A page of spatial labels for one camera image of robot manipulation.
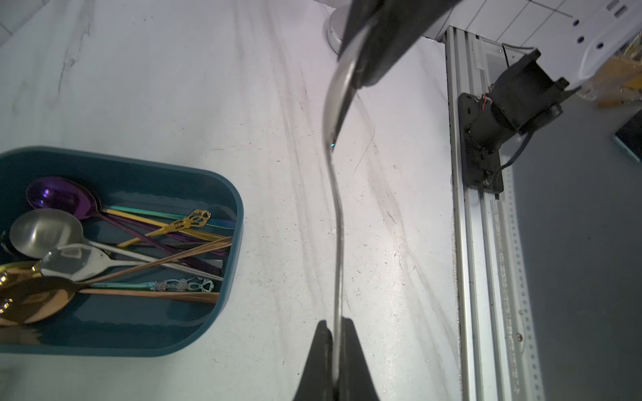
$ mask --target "marble veining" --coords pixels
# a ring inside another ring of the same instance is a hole
[[[154,359],[0,355],[5,399],[293,396],[316,324],[332,318],[320,134],[331,11],[50,0],[0,47],[1,151],[49,145],[216,171],[246,215],[230,299],[199,340]],[[359,91],[334,155],[344,313],[382,400],[461,398],[446,93],[444,46],[422,39]]]

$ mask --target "long-handled spoon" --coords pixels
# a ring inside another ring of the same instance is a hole
[[[203,227],[208,222],[210,217],[212,217],[212,214],[207,210],[196,209],[188,217],[172,221],[165,227],[160,227],[157,230],[148,232],[147,234],[145,234],[145,237],[157,237],[159,235],[167,235],[176,231],[189,230],[191,229],[191,227]],[[128,241],[118,244],[118,248],[127,248],[128,246],[138,243],[139,241],[140,239],[138,238],[132,238]]]
[[[37,277],[0,287],[0,325],[34,323],[62,310],[77,293],[143,296],[200,303],[216,303],[219,293],[163,293],[95,289],[63,277]]]
[[[157,227],[157,226],[154,226],[154,225],[151,225],[151,224],[143,223],[143,222],[138,221],[138,220],[131,220],[131,219],[124,218],[124,217],[121,217],[121,216],[113,215],[111,217],[112,217],[112,219],[114,219],[116,221],[120,221],[121,223],[126,223],[126,224],[133,225],[133,226],[136,226],[136,227],[141,227],[141,228],[144,228],[145,230],[148,230],[148,231],[155,230],[156,227]],[[172,239],[174,239],[174,240],[176,240],[176,241],[180,241],[179,243],[163,243],[164,245],[170,246],[172,248],[192,248],[192,247],[194,247],[196,245],[203,245],[206,242],[215,241],[215,240],[219,239],[219,238],[213,238],[213,239],[209,239],[209,240],[203,240],[203,241],[200,241],[200,242],[194,242],[194,239],[195,239],[194,237],[191,237],[190,235],[187,235],[187,234],[182,234],[180,232],[170,232],[170,233],[167,234],[167,236],[172,238]],[[138,243],[137,246],[153,246],[153,245],[141,242],[141,243]],[[216,256],[226,256],[227,255],[227,250],[222,249],[222,250],[214,251],[212,253],[215,254]]]
[[[156,258],[152,257],[145,259],[147,262],[156,260]],[[40,272],[44,276],[58,276],[65,277],[73,281],[82,281],[95,277],[103,273],[105,270],[115,266],[140,266],[143,264],[145,264],[145,262],[111,259],[105,252],[94,246],[86,244],[70,244],[59,246],[58,248],[50,251],[40,262],[35,264],[35,267],[39,268]],[[213,280],[223,280],[222,277],[180,264],[167,263],[164,266],[201,277],[211,278]]]
[[[145,262],[153,262],[153,261],[157,260],[155,257],[143,255],[142,253],[138,253],[138,252],[134,252],[134,251],[126,250],[126,249],[116,248],[115,246],[112,246],[112,245],[109,245],[109,244],[97,243],[95,241],[87,241],[87,243],[90,244],[91,246],[95,247],[95,248],[99,248],[99,249],[102,249],[102,250],[105,250],[105,251],[109,251],[111,253],[118,253],[119,255],[128,256],[128,257],[133,258],[133,259],[143,260]],[[192,245],[189,246],[189,247],[186,247],[186,249],[194,249],[197,246],[201,246],[201,245],[204,245],[204,244],[207,244],[207,243],[192,243]],[[211,264],[212,266],[214,266],[215,268],[219,268],[219,269],[223,268],[223,260],[222,259],[205,259],[205,261],[207,263]],[[200,275],[200,276],[203,276],[203,277],[207,277],[206,275],[203,275],[202,273],[197,274],[194,271],[194,269],[192,269],[192,268],[188,268],[188,269],[189,270],[184,270],[183,269],[182,271],[184,271],[185,273],[193,273],[195,275]]]
[[[210,243],[197,246],[196,248],[192,248],[183,252],[179,252],[176,255],[171,255],[167,256],[161,259],[157,259],[153,262],[149,262],[146,264],[143,264],[141,266],[134,266],[132,268],[124,269],[121,271],[117,271],[115,273],[111,273],[105,276],[100,276],[98,278],[94,278],[91,280],[84,281],[85,284],[93,284],[101,281],[106,281],[106,280],[111,280],[112,278],[120,277],[123,275],[127,275],[130,273],[135,273],[140,270],[152,268],[154,266],[158,266],[159,264],[164,264],[167,262],[174,262],[175,260],[183,259],[184,257],[188,256],[196,256],[196,255],[201,255],[202,253],[207,253],[213,250],[217,250],[223,247],[229,246],[229,241],[231,240],[231,237],[226,237],[223,239],[219,239],[218,241],[212,241]]]
[[[24,264],[12,264],[12,266],[4,268],[5,265],[0,266],[2,271],[0,273],[0,287],[4,288],[10,284],[28,280],[30,278],[43,277],[40,271],[40,262],[36,262],[33,266]],[[61,275],[53,275],[46,277],[63,277]],[[121,282],[96,282],[89,284],[91,288],[100,289],[126,289],[126,290],[145,290],[145,291],[170,291],[170,292],[203,292],[211,293],[214,290],[214,282],[208,278],[192,277],[192,278],[171,278],[162,281],[150,281],[145,283],[121,283]]]
[[[120,218],[125,218],[127,220],[138,221],[140,223],[146,223],[161,228],[167,225],[167,223],[161,223],[160,221],[144,218],[142,216],[136,216],[135,214],[121,212],[120,210],[103,209],[103,212],[109,214],[110,218],[112,219],[117,216]],[[179,230],[178,232],[189,235],[190,237],[202,239],[204,241],[215,241],[217,239],[223,238],[223,235],[212,234],[206,231],[192,230],[191,228],[185,228],[183,230]]]
[[[145,216],[155,216],[158,218],[172,219],[172,220],[179,220],[185,217],[175,213],[156,212],[152,210],[136,209],[133,207],[124,207],[124,206],[107,206],[103,209],[104,212],[105,212],[105,209],[118,210],[120,212],[126,212],[126,213],[142,214]],[[233,230],[236,227],[236,222],[233,220],[225,220],[225,219],[210,219],[206,225],[209,227]]]

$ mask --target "spoon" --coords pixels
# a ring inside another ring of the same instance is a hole
[[[144,228],[144,229],[149,230],[149,231],[155,230],[157,228],[157,226],[154,226],[154,225],[151,225],[151,224],[147,224],[147,223],[142,223],[142,222],[137,221],[137,220],[131,220],[131,219],[124,218],[124,217],[121,217],[121,216],[113,215],[113,216],[111,216],[111,218],[116,220],[116,221],[120,221],[121,223],[127,223],[129,225],[133,225],[133,226],[136,226],[136,227],[141,227],[141,228]],[[210,241],[215,241],[217,239],[223,238],[223,236],[220,236],[219,238],[212,238],[212,239],[207,239],[207,240],[196,242],[194,237],[191,237],[191,236],[186,235],[186,234],[181,234],[180,232],[170,232],[170,233],[167,233],[167,236],[172,238],[172,239],[174,239],[174,240],[176,240],[176,241],[180,241],[178,243],[176,243],[176,242],[163,243],[164,245],[171,246],[172,248],[185,248],[185,246],[182,246],[182,245],[186,244],[186,243],[187,244],[193,244],[193,245],[203,245],[204,243],[207,243],[207,242],[210,242]],[[153,246],[153,245],[141,242],[141,243],[137,243],[136,246]],[[227,252],[225,250],[216,251],[214,253],[217,256],[226,256],[226,254],[227,254]]]
[[[77,292],[144,296],[200,303],[216,303],[219,293],[162,293],[88,288],[63,277],[36,277],[0,287],[0,325],[14,326],[43,320],[62,310]]]
[[[147,234],[145,234],[145,237],[157,237],[159,235],[167,235],[172,232],[191,229],[191,227],[203,227],[208,222],[210,217],[212,217],[212,214],[207,210],[196,209],[188,217],[172,221],[164,227],[158,228],[157,230],[154,230],[152,232],[148,232]],[[127,248],[128,246],[136,244],[138,242],[140,242],[140,239],[132,238],[128,241],[118,244],[118,248]]]
[[[61,245],[85,242],[78,219],[57,209],[31,210],[21,215],[11,225],[9,239],[18,252],[36,259]]]
[[[86,244],[63,245],[51,250],[38,263],[36,267],[44,276],[65,277],[73,281],[87,280],[95,277],[105,270],[114,266],[140,266],[145,262],[133,262],[131,260],[114,260],[105,252]],[[180,264],[166,264],[167,267],[186,271],[190,274],[222,281],[223,278],[205,273],[200,270],[181,266]]]
[[[77,272],[79,280],[83,280],[93,275],[105,271],[111,266],[118,266],[120,261],[112,260],[99,249],[87,245],[89,242],[83,236],[82,224],[74,216],[67,212],[57,209],[36,209],[31,210],[15,220],[10,229],[10,239],[13,246],[19,252],[37,259],[45,259],[50,252],[52,256],[42,264],[47,269],[45,275],[55,274],[55,271],[63,274],[63,277],[71,278],[70,272]],[[123,251],[119,248],[101,246],[99,243],[91,243],[94,246],[108,248],[107,250],[118,253],[125,253],[129,257],[147,262],[156,259],[141,255],[140,253]],[[60,247],[68,246],[75,251],[67,251],[66,260],[61,260],[56,250]],[[136,262],[123,263],[121,266],[131,266]],[[168,264],[166,267],[184,271],[193,275],[200,275],[213,280],[221,280],[219,275],[204,272],[199,269],[190,268],[180,264]]]
[[[30,266],[26,264],[17,264],[13,263],[10,267],[4,268],[2,265],[2,273],[0,273],[0,287],[4,288],[15,282],[20,282],[27,280],[29,278],[43,277],[42,271],[40,270],[40,262],[36,262],[35,265]],[[55,277],[65,277],[59,274],[54,274]],[[195,280],[202,280],[202,283],[198,283]],[[192,277],[190,279],[186,278],[171,278],[164,281],[151,281],[146,283],[103,283],[97,282],[90,284],[92,288],[107,288],[107,289],[138,289],[138,290],[148,290],[148,291],[201,291],[210,293],[214,289],[214,282],[208,278],[202,277]]]
[[[91,280],[84,281],[85,284],[93,284],[101,281],[106,281],[110,280],[112,278],[120,277],[129,273],[135,273],[140,270],[152,268],[154,266],[158,266],[159,264],[164,264],[167,262],[174,262],[175,260],[183,259],[184,257],[188,256],[196,256],[196,255],[201,255],[202,253],[207,253],[211,252],[223,247],[229,246],[229,241],[231,241],[232,237],[226,237],[223,239],[219,239],[218,241],[212,241],[210,243],[197,246],[196,248],[188,249],[183,252],[179,252],[176,255],[170,255],[167,257],[164,257],[162,259],[157,259],[153,262],[149,262],[140,266],[134,266],[132,268],[124,269],[121,271],[117,271],[115,273],[111,273],[105,276],[100,276],[98,278],[92,278]]]
[[[330,81],[330,87],[325,95],[323,107],[322,132],[325,164],[330,177],[330,188],[334,201],[334,214],[336,218],[336,255],[334,262],[334,346],[332,347],[331,378],[335,388],[339,385],[339,363],[343,360],[345,352],[343,341],[343,209],[339,195],[339,185],[334,172],[332,152],[339,136],[339,131],[348,113],[350,104],[357,90],[355,72],[357,61],[360,59],[363,45],[369,37],[376,18],[371,17],[355,34],[352,40],[343,49],[339,57],[339,64]]]
[[[9,255],[14,260],[25,260],[25,259],[33,259],[28,257],[27,255],[23,255],[20,252],[18,252],[17,249],[11,244],[11,240],[9,239],[9,229],[6,229],[5,231],[0,234],[0,245],[2,246],[2,249]]]
[[[119,210],[121,212],[142,214],[145,216],[155,216],[158,218],[172,219],[172,220],[179,220],[185,217],[185,216],[181,216],[180,214],[154,212],[151,210],[136,209],[133,207],[124,207],[124,206],[108,206],[106,209]],[[226,230],[233,230],[236,227],[236,222],[232,220],[224,220],[224,219],[210,219],[208,221],[208,224],[206,225],[210,227],[224,228]]]
[[[156,226],[161,228],[164,228],[165,226],[168,225],[167,223],[161,223],[160,221],[144,218],[142,216],[136,216],[135,214],[121,212],[120,210],[103,209],[102,212],[108,214],[109,218],[111,219],[113,219],[114,217],[125,218],[130,223],[132,221],[137,221],[139,223],[146,223],[151,226]],[[178,232],[180,232],[181,234],[187,235],[188,237],[199,238],[208,242],[216,241],[217,239],[221,239],[225,237],[224,235],[212,234],[207,231],[192,230],[191,228],[184,228],[182,230],[179,230]]]
[[[36,263],[35,260],[21,260],[20,262],[0,264],[0,272],[5,272],[13,269],[29,270],[33,267],[35,263]]]
[[[98,200],[85,187],[62,177],[42,177],[29,184],[26,191],[27,201],[34,209],[59,209],[73,214],[79,220],[100,218],[111,225],[156,248],[172,255],[174,250],[155,239],[133,230],[100,212]],[[184,262],[195,269],[217,274],[218,269],[196,258]]]

